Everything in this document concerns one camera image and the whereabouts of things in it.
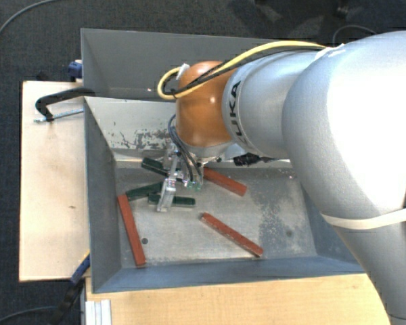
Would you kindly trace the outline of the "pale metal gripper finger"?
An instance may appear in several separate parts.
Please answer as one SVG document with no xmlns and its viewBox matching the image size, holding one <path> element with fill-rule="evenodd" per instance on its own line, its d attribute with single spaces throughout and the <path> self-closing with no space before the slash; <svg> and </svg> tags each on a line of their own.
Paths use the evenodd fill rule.
<svg viewBox="0 0 406 325">
<path fill-rule="evenodd" d="M 173 199 L 176 194 L 176 180 L 166 178 L 162 184 L 160 192 L 160 200 L 156 206 L 157 212 L 167 212 L 173 204 Z"/>
</svg>

